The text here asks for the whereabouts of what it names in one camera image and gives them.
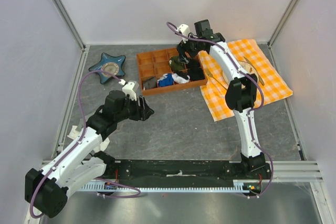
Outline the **black white rolled underwear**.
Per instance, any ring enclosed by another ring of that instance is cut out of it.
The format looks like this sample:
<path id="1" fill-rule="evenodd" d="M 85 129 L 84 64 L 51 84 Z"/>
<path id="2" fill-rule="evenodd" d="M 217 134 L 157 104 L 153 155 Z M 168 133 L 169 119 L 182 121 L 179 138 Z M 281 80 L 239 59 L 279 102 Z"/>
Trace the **black white rolled underwear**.
<path id="1" fill-rule="evenodd" d="M 172 74 L 173 81 L 177 84 L 186 84 L 190 82 L 190 76 L 182 71 L 175 71 Z"/>

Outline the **aluminium front rail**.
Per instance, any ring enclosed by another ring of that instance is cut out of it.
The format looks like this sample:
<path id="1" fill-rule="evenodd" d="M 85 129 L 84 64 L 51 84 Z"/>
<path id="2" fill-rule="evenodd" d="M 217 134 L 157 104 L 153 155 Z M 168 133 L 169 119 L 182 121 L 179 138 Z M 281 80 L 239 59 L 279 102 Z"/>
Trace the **aluminium front rail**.
<path id="1" fill-rule="evenodd" d="M 86 164 L 89 160 L 82 161 L 82 164 Z M 321 174 L 318 165 L 315 162 L 298 161 L 298 162 L 274 162 L 270 165 L 270 178 L 275 182 L 295 182 L 295 181 L 314 181 L 320 180 Z M 246 182 L 256 182 L 256 180 L 238 180 Z"/>

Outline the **brass knife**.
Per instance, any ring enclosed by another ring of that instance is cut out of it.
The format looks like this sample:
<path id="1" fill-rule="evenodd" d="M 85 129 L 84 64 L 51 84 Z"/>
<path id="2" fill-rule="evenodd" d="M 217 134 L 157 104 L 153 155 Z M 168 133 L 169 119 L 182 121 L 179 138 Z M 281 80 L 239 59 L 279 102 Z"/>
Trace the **brass knife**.
<path id="1" fill-rule="evenodd" d="M 254 67 L 254 65 L 246 57 L 244 57 L 244 59 L 248 64 L 250 64 L 252 67 Z M 258 75 L 259 82 L 264 86 L 265 83 L 264 83 L 264 80 L 262 79 L 261 75 L 258 72 L 257 72 L 257 75 Z"/>

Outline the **orange compartment organizer box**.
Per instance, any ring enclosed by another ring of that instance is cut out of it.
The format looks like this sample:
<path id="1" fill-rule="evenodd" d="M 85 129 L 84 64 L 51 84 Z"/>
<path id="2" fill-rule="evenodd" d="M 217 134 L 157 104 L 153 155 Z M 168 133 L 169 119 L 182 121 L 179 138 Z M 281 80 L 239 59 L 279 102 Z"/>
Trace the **orange compartment organizer box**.
<path id="1" fill-rule="evenodd" d="M 200 87 L 207 84 L 207 78 L 204 77 L 201 80 L 191 80 L 189 83 L 185 84 L 178 84 L 174 82 L 172 85 L 166 87 L 159 87 L 157 84 L 155 88 L 145 90 L 143 87 L 144 81 L 149 80 L 151 77 L 156 77 L 156 79 L 159 80 L 166 73 L 173 74 L 173 71 L 169 66 L 169 59 L 177 55 L 178 52 L 176 48 L 162 49 L 137 54 L 140 87 L 144 96 Z"/>

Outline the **orange checkered cloth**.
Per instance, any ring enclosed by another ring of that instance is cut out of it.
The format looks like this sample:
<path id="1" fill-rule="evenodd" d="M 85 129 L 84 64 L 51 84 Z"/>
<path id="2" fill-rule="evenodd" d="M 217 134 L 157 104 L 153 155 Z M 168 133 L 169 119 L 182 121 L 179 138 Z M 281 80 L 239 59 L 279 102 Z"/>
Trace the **orange checkered cloth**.
<path id="1" fill-rule="evenodd" d="M 270 104 L 278 100 L 290 97 L 293 91 L 271 65 L 265 54 L 253 39 L 241 39 L 228 43 L 228 47 L 237 59 L 245 61 L 246 57 L 261 75 L 265 85 L 258 83 L 264 95 L 264 104 Z M 205 51 L 198 54 L 203 69 L 208 69 L 212 75 L 226 88 L 228 84 L 222 77 L 222 69 L 219 64 Z M 207 84 L 201 86 L 201 93 L 215 122 L 234 116 L 232 110 L 225 103 L 226 90 L 215 80 L 207 76 Z"/>

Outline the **grey rolled underwear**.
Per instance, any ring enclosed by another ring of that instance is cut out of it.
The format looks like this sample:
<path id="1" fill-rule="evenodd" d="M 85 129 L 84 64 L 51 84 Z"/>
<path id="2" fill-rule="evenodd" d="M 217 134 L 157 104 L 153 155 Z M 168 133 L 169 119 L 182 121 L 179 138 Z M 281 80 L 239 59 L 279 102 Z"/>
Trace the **grey rolled underwear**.
<path id="1" fill-rule="evenodd" d="M 157 87 L 158 87 L 157 78 L 155 76 L 147 78 L 142 82 L 143 90 L 150 90 L 150 89 L 154 89 Z"/>

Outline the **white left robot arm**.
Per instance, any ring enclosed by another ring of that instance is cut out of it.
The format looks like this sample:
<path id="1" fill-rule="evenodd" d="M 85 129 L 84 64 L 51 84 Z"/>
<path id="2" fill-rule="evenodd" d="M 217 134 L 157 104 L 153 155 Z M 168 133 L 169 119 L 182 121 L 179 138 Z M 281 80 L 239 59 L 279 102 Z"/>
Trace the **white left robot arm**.
<path id="1" fill-rule="evenodd" d="M 106 141 L 118 123 L 145 121 L 153 114 L 144 96 L 132 99 L 123 91 L 111 91 L 104 104 L 84 121 L 79 136 L 43 168 L 31 168 L 26 173 L 24 197 L 30 216 L 53 218 L 83 185 L 100 176 L 111 178 L 115 173 L 113 157 L 98 151 L 86 164 L 82 164 L 83 159 Z"/>

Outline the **blue star shaped dish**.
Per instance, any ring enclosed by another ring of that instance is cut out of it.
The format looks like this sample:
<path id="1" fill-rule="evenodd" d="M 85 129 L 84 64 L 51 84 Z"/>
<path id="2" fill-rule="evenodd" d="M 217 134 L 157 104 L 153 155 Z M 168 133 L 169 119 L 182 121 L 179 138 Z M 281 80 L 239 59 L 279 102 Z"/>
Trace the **blue star shaped dish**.
<path id="1" fill-rule="evenodd" d="M 100 61 L 89 67 L 88 71 L 98 74 L 100 83 L 105 84 L 114 76 L 118 78 L 125 76 L 125 72 L 123 70 L 125 60 L 125 55 L 115 57 L 103 52 L 101 54 Z"/>

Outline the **blue white rolled underwear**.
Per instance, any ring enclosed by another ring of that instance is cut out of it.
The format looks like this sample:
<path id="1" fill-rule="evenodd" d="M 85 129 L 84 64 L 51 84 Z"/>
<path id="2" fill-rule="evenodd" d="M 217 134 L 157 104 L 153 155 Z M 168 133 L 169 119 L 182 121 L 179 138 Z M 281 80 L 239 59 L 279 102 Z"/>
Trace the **blue white rolled underwear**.
<path id="1" fill-rule="evenodd" d="M 161 78 L 158 79 L 158 87 L 168 87 L 174 84 L 174 80 L 171 73 L 164 74 Z"/>

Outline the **white underwear pile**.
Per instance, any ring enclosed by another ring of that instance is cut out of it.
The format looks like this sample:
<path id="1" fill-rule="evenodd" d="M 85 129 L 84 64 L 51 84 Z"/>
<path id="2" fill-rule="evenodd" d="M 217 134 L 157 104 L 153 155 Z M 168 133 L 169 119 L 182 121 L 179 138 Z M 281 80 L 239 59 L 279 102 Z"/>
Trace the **white underwear pile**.
<path id="1" fill-rule="evenodd" d="M 83 127 L 83 120 L 80 119 L 78 125 L 73 125 L 72 126 L 71 131 L 68 134 L 68 137 L 72 140 L 76 139 L 79 136 L 82 127 Z M 93 151 L 95 153 L 97 153 L 99 151 L 105 151 L 109 144 L 110 144 L 110 140 L 107 137 L 98 147 L 95 147 L 93 149 Z"/>

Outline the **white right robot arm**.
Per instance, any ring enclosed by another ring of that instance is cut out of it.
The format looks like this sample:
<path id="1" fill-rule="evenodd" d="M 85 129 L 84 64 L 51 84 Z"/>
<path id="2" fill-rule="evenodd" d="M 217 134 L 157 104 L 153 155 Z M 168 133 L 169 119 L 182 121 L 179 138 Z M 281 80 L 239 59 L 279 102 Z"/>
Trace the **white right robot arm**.
<path id="1" fill-rule="evenodd" d="M 257 75 L 248 73 L 231 53 L 221 33 L 214 33 L 209 21 L 201 20 L 194 24 L 196 35 L 192 35 L 186 24 L 178 27 L 168 22 L 167 26 L 182 37 L 176 46 L 181 60 L 188 62 L 187 56 L 194 58 L 199 52 L 206 51 L 220 66 L 228 79 L 225 102 L 233 111 L 238 123 L 241 138 L 241 174 L 248 179 L 254 178 L 259 169 L 265 167 L 266 160 L 260 149 L 254 120 L 254 106 L 257 91 L 262 93 L 257 83 Z"/>

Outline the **beige decorated plate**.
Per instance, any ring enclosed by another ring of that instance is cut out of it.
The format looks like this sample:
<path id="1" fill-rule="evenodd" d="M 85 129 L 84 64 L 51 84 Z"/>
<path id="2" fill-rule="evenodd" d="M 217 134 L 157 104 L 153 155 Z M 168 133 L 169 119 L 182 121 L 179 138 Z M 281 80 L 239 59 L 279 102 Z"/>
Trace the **beige decorated plate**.
<path id="1" fill-rule="evenodd" d="M 245 61 L 240 61 L 240 60 L 239 60 L 238 63 L 239 63 L 240 66 L 241 66 L 243 69 L 245 69 L 249 74 L 255 74 L 256 77 L 257 77 L 257 83 L 259 83 L 258 75 L 257 75 L 257 70 L 256 70 L 254 67 L 252 67 L 250 64 L 248 64 L 248 63 L 245 62 Z M 226 84 L 229 84 L 229 82 L 228 82 L 228 78 L 226 77 L 226 75 L 224 74 L 223 71 L 222 71 L 222 77 L 223 77 L 223 79 L 224 79 L 224 82 L 225 82 Z"/>

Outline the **aluminium frame post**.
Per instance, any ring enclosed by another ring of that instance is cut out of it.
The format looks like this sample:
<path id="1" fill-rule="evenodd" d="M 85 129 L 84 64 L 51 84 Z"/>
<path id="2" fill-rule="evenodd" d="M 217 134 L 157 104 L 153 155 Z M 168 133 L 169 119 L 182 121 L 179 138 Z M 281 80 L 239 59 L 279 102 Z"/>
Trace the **aluminium frame post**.
<path id="1" fill-rule="evenodd" d="M 68 14 L 62 0 L 52 0 L 57 11 L 59 12 L 59 14 L 61 15 L 63 21 L 65 22 L 66 26 L 68 27 L 71 35 L 73 36 L 75 42 L 77 43 L 77 45 L 79 46 L 79 48 L 84 51 L 86 48 L 85 43 L 83 42 L 81 36 L 79 35 L 79 32 L 77 31 L 70 15 Z"/>
<path id="2" fill-rule="evenodd" d="M 271 49 L 274 45 L 275 41 L 277 40 L 278 36 L 280 35 L 281 31 L 283 30 L 286 22 L 290 18 L 291 14 L 295 10 L 296 6 L 298 5 L 300 0 L 290 0 L 284 13 L 282 14 L 275 30 L 270 36 L 270 39 L 267 42 L 268 48 Z"/>

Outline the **aluminium left frame post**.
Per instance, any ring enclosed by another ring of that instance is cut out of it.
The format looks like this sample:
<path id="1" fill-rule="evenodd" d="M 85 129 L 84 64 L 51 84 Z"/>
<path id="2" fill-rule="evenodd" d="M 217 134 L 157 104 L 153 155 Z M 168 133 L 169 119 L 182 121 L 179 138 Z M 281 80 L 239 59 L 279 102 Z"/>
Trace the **aluminium left frame post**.
<path id="1" fill-rule="evenodd" d="M 73 36 L 75 42 L 77 43 L 77 45 L 79 46 L 79 48 L 84 51 L 86 48 L 85 43 L 83 42 L 81 36 L 79 35 L 79 32 L 77 31 L 70 15 L 68 14 L 62 0 L 52 0 L 57 11 L 59 12 L 59 14 L 61 15 L 63 21 L 65 22 L 66 26 L 68 27 L 71 35 Z"/>

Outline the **olive green underwear cream waistband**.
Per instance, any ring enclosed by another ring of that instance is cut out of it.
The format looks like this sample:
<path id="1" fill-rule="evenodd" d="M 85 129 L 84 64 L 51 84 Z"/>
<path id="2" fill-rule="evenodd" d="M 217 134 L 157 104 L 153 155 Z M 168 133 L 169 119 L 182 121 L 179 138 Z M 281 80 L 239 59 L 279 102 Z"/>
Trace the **olive green underwear cream waistband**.
<path id="1" fill-rule="evenodd" d="M 173 72 L 175 71 L 182 71 L 182 70 L 186 70 L 187 69 L 187 64 L 189 63 L 189 61 L 191 60 L 190 57 L 187 57 L 187 62 L 185 61 L 180 61 L 179 56 L 173 56 L 169 59 L 169 66 L 171 68 L 171 70 Z"/>

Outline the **aluminium right frame post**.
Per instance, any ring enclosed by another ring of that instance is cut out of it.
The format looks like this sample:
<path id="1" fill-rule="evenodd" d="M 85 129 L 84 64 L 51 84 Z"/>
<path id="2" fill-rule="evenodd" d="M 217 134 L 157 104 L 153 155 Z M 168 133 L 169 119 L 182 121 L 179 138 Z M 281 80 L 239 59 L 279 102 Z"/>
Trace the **aluminium right frame post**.
<path id="1" fill-rule="evenodd" d="M 278 36 L 280 35 L 281 31 L 283 30 L 286 22 L 290 18 L 291 14 L 295 10 L 296 6 L 298 5 L 300 0 L 290 0 L 284 13 L 282 14 L 275 30 L 270 36 L 270 39 L 267 42 L 268 48 L 271 49 L 274 45 L 275 41 L 277 40 Z"/>

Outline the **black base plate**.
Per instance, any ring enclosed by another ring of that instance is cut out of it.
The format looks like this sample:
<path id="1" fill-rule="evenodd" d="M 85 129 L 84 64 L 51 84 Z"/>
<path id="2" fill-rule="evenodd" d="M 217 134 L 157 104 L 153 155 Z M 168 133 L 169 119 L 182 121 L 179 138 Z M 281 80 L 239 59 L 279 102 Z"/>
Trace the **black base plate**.
<path id="1" fill-rule="evenodd" d="M 241 162 L 120 159 L 102 177 L 138 188 L 232 187 L 234 180 L 269 179 L 270 165 L 249 172 Z"/>

